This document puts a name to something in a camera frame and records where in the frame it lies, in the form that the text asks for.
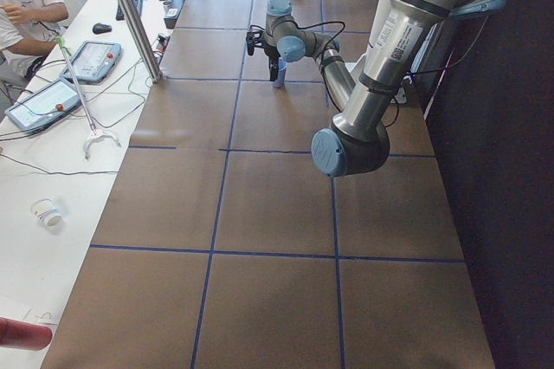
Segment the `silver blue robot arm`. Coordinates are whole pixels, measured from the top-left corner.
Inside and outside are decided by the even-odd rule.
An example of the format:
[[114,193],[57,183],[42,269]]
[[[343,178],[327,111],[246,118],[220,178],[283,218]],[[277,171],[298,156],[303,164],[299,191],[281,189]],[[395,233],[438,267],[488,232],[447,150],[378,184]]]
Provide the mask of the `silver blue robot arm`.
[[311,57],[338,107],[330,127],[312,138],[312,159],[318,169],[329,177],[378,169],[390,153],[383,114],[431,28],[446,19],[488,15],[506,2],[379,0],[366,52],[349,71],[330,36],[297,25],[290,0],[268,0],[260,40],[270,61],[270,78],[276,79],[279,60]]

